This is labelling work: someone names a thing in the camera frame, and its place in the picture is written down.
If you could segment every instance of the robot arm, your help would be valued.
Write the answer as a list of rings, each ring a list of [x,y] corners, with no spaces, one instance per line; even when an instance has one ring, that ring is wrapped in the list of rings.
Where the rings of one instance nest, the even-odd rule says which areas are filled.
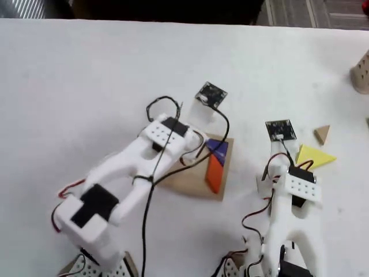
[[[121,202],[103,187],[104,184],[119,176],[159,179],[182,155],[189,160],[195,158],[197,152],[189,152],[198,149],[199,143],[205,143],[206,136],[201,135],[204,139],[189,125],[165,114],[159,116],[122,152],[91,170],[80,198],[70,195],[55,210],[55,220],[62,232],[102,269],[114,268],[122,252],[112,241],[108,226],[119,226],[149,193],[152,183],[134,178],[132,191]]]

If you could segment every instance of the black wire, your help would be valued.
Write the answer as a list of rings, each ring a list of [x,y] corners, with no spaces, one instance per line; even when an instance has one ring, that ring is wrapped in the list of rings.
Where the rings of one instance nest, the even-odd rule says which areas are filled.
[[[146,207],[145,207],[145,212],[144,212],[144,218],[142,220],[142,270],[141,270],[141,276],[144,277],[145,276],[145,269],[146,269],[146,221],[147,221],[147,217],[148,217],[148,212],[149,212],[149,208],[150,208],[150,203],[151,203],[151,198],[152,198],[152,194],[154,192],[154,188],[155,188],[155,185],[154,185],[154,176],[155,176],[155,171],[161,161],[161,158],[163,157],[163,153],[168,145],[168,142],[173,134],[173,130],[175,128],[175,126],[177,125],[178,123],[178,119],[180,117],[180,107],[178,105],[178,103],[173,100],[173,98],[169,97],[169,96],[163,96],[163,97],[160,97],[160,98],[157,98],[154,102],[152,102],[151,104],[148,105],[148,107],[146,108],[146,112],[147,112],[147,115],[148,115],[148,119],[150,121],[150,118],[149,118],[149,110],[150,110],[150,107],[153,103],[156,103],[157,101],[161,100],[161,99],[164,99],[164,98],[167,98],[167,99],[171,99],[173,102],[175,102],[176,106],[177,106],[177,113],[176,113],[176,117],[175,117],[175,123],[173,124],[172,128],[171,128],[171,132],[167,138],[167,141],[165,142],[164,144],[164,147],[163,149],[161,150],[160,152],[160,156],[156,162],[156,165],[155,165],[155,168],[153,170],[153,173],[151,174],[150,177],[144,177],[144,176],[140,176],[140,175],[137,175],[133,178],[136,179],[136,178],[142,178],[142,179],[147,179],[150,183],[151,183],[151,188],[150,188],[150,192],[149,192],[149,196],[148,196],[148,200],[146,202]]]
[[[290,162],[291,166],[295,166],[295,163],[293,162],[293,159],[291,157],[291,154],[289,153],[289,150],[287,149],[286,145],[284,144],[284,140],[280,140],[280,142],[282,143],[284,149],[286,150],[287,157],[289,159],[289,162]]]
[[[150,115],[149,115],[149,109],[151,107],[152,104],[158,102],[159,100],[161,99],[170,99],[172,100],[176,106],[177,106],[177,114],[176,114],[176,123],[178,122],[178,119],[179,119],[179,116],[180,116],[180,107],[178,105],[178,103],[173,100],[173,98],[169,97],[169,96],[163,96],[161,98],[157,98],[155,101],[153,101],[151,104],[149,104],[146,108],[146,113],[148,115],[148,120],[150,121]],[[170,135],[172,134],[173,132],[173,129],[176,125],[176,123],[173,124],[172,126],[172,129],[171,129],[171,133],[170,135],[168,136],[168,140],[162,150],[162,153],[161,153],[161,156],[159,157],[159,160],[157,161],[156,163],[156,166],[155,166],[155,169],[154,169],[154,173],[152,174],[152,179],[151,179],[151,189],[150,189],[150,192],[149,192],[149,196],[148,196],[148,200],[146,202],[146,207],[145,207],[145,212],[144,212],[144,219],[142,221],[142,247],[143,247],[143,259],[142,259],[142,270],[141,270],[141,277],[144,277],[145,276],[145,268],[146,268],[146,221],[147,221],[147,216],[148,216],[148,212],[149,212],[149,207],[150,207],[150,202],[151,202],[151,199],[152,199],[152,194],[154,192],[154,188],[157,184],[159,184],[161,181],[163,181],[164,179],[168,178],[169,176],[173,175],[173,174],[176,174],[176,173],[179,173],[181,171],[184,171],[184,170],[187,170],[187,169],[190,169],[192,167],[195,167],[196,165],[198,165],[199,163],[203,162],[204,160],[206,160],[208,157],[210,157],[211,154],[213,154],[216,150],[219,149],[219,147],[221,147],[221,145],[223,144],[223,142],[225,141],[225,139],[227,138],[228,136],[228,132],[229,132],[229,120],[228,118],[221,112],[219,111],[217,108],[215,107],[210,107],[211,109],[213,109],[216,113],[220,114],[226,121],[227,123],[227,129],[225,131],[225,134],[224,134],[224,137],[222,138],[222,140],[219,142],[219,144],[217,145],[217,147],[215,147],[213,149],[213,151],[210,151],[207,155],[205,155],[203,158],[197,160],[195,163],[189,165],[189,166],[185,166],[185,167],[182,167],[181,169],[177,169],[177,170],[174,170],[174,171],[171,171],[169,172],[168,174],[162,176],[161,178],[159,178],[158,180],[156,180],[155,182],[153,181],[153,174],[155,173],[155,169],[157,168],[157,165],[159,164],[159,161],[163,155],[163,152],[167,146],[167,143],[169,141],[169,138],[170,138]]]
[[[248,230],[251,230],[251,231],[254,231],[254,232],[256,232],[256,233],[259,235],[260,244],[263,244],[263,241],[264,241],[263,236],[261,236],[260,231],[259,231],[258,229],[255,229],[255,228],[252,228],[252,227],[246,226],[243,222],[244,222],[247,218],[249,218],[249,217],[251,217],[251,216],[253,216],[253,215],[260,214],[260,213],[262,213],[263,211],[265,211],[266,209],[268,209],[268,207],[270,207],[270,205],[272,204],[273,196],[274,196],[274,189],[272,189],[272,196],[270,197],[270,199],[269,199],[269,201],[268,201],[267,205],[266,205],[264,208],[260,209],[259,211],[252,212],[252,213],[250,213],[250,214],[246,215],[246,216],[242,219],[242,221],[241,221],[241,224],[242,224],[242,226],[243,226],[244,228],[246,228],[246,229],[248,229]]]
[[[175,118],[177,118],[177,119],[179,118],[179,116],[180,116],[180,107],[178,105],[178,102],[176,100],[174,100],[172,97],[165,95],[165,96],[156,98],[153,102],[151,102],[150,104],[147,105],[147,107],[146,107],[146,115],[148,117],[148,121],[150,121],[150,122],[153,122],[154,121],[154,119],[150,116],[150,108],[151,108],[151,106],[154,105],[155,103],[163,100],[163,99],[169,99],[170,101],[172,101],[174,103],[174,105],[176,106],[176,116],[175,116]]]
[[[264,256],[261,255],[260,259],[252,264],[249,264],[247,269],[246,269],[246,277],[250,277],[250,268],[253,267],[254,265],[257,265],[259,263],[261,263],[261,261],[263,260]]]

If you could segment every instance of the wooden board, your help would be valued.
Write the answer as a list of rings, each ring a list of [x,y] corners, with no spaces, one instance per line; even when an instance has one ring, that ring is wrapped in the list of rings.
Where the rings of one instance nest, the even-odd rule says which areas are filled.
[[[208,134],[209,138],[215,140],[221,140],[223,137]],[[205,180],[206,171],[208,169],[209,159],[204,160],[202,163],[193,167],[192,169],[185,170],[174,174],[167,179],[165,179],[159,186],[171,189],[175,192],[185,194],[188,196],[200,197],[205,199],[214,199],[217,201],[222,201],[224,196],[225,184],[227,182],[227,175],[229,170],[229,164],[231,161],[232,149],[233,149],[233,139],[227,138],[225,140],[228,143],[227,155],[225,157],[225,163],[223,167],[223,177],[220,186],[219,193],[213,193]],[[200,157],[204,157],[209,153],[207,147],[204,148]],[[183,167],[179,162],[177,162],[171,170],[179,169]]]

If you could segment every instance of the wooden block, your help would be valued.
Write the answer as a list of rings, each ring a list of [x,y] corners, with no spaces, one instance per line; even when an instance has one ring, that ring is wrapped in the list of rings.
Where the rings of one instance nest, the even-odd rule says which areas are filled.
[[[223,176],[223,166],[218,159],[211,155],[209,157],[208,169],[206,171],[206,181],[213,193],[219,193],[221,178]]]
[[[223,137],[215,136],[208,134],[211,139],[221,140]],[[174,174],[163,182],[159,183],[158,186],[163,188],[171,189],[174,192],[185,194],[193,197],[200,197],[205,199],[214,199],[217,201],[222,201],[224,196],[225,183],[227,180],[229,164],[231,162],[231,154],[233,148],[233,139],[227,138],[225,140],[228,143],[227,155],[225,157],[225,163],[223,167],[223,176],[221,179],[221,184],[219,187],[219,192],[212,192],[211,188],[208,185],[208,182],[205,179],[206,172],[208,170],[209,159],[204,160],[202,163],[193,167],[192,169],[188,169],[177,174]],[[207,147],[201,152],[199,158],[204,157],[209,153]],[[177,162],[171,170],[179,169],[183,167],[181,163]]]
[[[322,145],[324,145],[325,140],[327,139],[329,128],[330,125],[326,125],[314,130],[315,137]]]

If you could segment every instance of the orange tangram piece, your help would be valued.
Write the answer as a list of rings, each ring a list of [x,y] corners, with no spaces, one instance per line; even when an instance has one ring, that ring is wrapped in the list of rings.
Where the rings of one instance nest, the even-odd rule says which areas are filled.
[[[223,166],[221,166],[214,155],[211,155],[209,157],[208,170],[206,171],[206,181],[213,193],[219,192],[222,176]]]

